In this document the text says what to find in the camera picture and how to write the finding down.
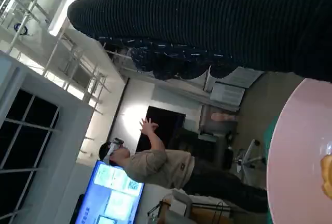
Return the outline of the person's hand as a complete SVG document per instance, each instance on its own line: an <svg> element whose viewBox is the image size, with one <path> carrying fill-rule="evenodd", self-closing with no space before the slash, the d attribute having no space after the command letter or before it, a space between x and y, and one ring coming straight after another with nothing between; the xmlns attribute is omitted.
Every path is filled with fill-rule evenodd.
<svg viewBox="0 0 332 224"><path fill-rule="evenodd" d="M141 125L140 132L144 135L154 133L155 130L159 127L159 125L157 123L152 122L150 118L141 119L140 125Z"/></svg>

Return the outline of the right robot hand black glove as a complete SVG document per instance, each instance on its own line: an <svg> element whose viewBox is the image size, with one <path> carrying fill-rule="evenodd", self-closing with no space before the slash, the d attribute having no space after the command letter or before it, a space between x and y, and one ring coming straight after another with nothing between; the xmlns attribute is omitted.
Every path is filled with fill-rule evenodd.
<svg viewBox="0 0 332 224"><path fill-rule="evenodd" d="M67 17L159 80L244 67L331 81L331 0L76 0Z"/></svg>

